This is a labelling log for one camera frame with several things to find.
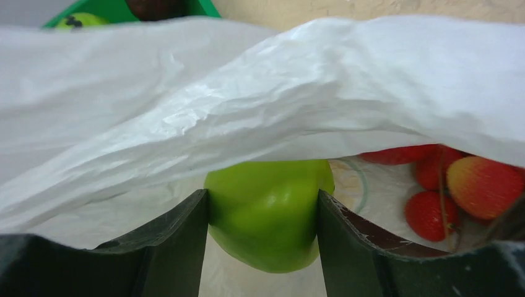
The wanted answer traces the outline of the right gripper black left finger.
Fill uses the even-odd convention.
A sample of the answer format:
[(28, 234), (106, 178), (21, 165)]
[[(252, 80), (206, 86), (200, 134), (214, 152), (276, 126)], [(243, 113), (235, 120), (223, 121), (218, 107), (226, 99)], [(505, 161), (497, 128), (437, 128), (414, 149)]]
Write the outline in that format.
[(95, 249), (37, 235), (1, 236), (2, 296), (197, 296), (207, 192)]

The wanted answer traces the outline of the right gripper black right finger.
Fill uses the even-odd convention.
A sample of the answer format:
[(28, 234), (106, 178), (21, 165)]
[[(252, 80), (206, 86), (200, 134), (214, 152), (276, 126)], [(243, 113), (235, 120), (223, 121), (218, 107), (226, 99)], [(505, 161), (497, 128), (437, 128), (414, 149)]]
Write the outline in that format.
[(396, 236), (318, 195), (318, 244), (328, 296), (523, 296), (524, 243), (450, 254)]

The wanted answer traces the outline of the fake green apple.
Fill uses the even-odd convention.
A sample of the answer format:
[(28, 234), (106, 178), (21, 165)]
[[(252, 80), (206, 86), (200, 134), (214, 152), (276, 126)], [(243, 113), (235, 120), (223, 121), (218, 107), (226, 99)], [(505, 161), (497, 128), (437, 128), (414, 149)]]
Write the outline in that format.
[(318, 192), (333, 194), (327, 160), (244, 162), (207, 174), (209, 234), (255, 269), (289, 273), (319, 256)]

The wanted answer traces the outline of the white plastic bag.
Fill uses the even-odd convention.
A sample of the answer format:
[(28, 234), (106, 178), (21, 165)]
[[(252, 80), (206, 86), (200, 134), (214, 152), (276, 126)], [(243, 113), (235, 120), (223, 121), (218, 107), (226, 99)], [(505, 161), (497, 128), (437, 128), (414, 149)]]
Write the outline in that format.
[[(208, 173), (431, 143), (524, 166), (524, 25), (408, 15), (283, 33), (205, 17), (1, 27), (1, 236), (95, 249), (203, 189), (197, 296), (328, 296), (320, 251), (269, 273), (215, 242)], [(318, 244), (317, 222), (318, 202)], [(461, 252), (494, 241), (524, 243), (523, 200)]]

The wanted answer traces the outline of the fake red strawberry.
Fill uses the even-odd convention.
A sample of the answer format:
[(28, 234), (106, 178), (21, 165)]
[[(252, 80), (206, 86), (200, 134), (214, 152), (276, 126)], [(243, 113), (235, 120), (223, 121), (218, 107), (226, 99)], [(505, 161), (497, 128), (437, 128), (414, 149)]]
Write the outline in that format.
[[(459, 210), (448, 196), (444, 197), (446, 225), (449, 234), (460, 227)], [(404, 215), (409, 227), (421, 238), (440, 242), (446, 238), (439, 193), (423, 191), (410, 197), (404, 207)]]

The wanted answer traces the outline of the fake red cherry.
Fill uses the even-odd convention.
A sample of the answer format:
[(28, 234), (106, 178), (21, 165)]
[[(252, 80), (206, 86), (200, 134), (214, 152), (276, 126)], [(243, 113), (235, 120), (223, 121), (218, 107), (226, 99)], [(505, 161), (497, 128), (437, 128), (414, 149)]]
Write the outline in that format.
[(427, 157), (415, 162), (414, 177), (422, 188), (436, 191), (440, 178), (446, 179), (448, 167), (463, 157), (464, 154), (456, 149), (437, 145)]

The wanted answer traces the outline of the fake red yellow peach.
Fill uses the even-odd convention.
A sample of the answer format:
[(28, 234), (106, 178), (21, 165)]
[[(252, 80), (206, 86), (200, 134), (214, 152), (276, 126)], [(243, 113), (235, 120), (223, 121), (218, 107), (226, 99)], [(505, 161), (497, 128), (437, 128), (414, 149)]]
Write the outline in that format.
[(446, 172), (446, 183), (455, 203), (482, 220), (499, 217), (524, 191), (522, 172), (482, 157), (455, 161)]

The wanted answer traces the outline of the fake dark red fruit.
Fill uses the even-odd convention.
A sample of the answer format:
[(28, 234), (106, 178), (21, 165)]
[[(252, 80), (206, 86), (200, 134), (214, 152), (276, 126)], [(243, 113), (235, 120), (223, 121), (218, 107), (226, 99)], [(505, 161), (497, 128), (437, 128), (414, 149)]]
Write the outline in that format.
[(140, 21), (159, 21), (181, 17), (186, 10), (181, 0), (125, 0), (131, 13)]

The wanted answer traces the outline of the fake green cracked fruit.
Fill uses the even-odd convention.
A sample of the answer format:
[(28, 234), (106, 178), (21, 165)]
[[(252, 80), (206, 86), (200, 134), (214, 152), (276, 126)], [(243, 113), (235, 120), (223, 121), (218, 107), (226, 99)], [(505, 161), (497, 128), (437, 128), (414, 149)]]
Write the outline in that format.
[(93, 15), (86, 12), (78, 12), (65, 16), (54, 27), (72, 30), (108, 24), (110, 24), (110, 22), (107, 19), (104, 19), (103, 17), (99, 17), (97, 15)]

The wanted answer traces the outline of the green plastic tray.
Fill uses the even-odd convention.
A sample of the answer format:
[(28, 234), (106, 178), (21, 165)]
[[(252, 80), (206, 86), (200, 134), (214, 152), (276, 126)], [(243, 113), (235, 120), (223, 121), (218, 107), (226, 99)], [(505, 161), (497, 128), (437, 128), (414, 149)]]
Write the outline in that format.
[[(186, 16), (207, 16), (220, 18), (218, 10), (214, 6), (212, 1), (185, 1), (186, 10), (184, 15)], [(129, 10), (125, 1), (106, 1), (106, 0), (93, 0), (93, 1), (76, 1), (61, 12), (54, 16), (52, 19), (44, 24), (45, 28), (53, 28), (62, 18), (69, 14), (86, 12), (99, 17), (107, 19), (111, 24), (126, 23), (126, 22), (146, 22), (137, 19)]]

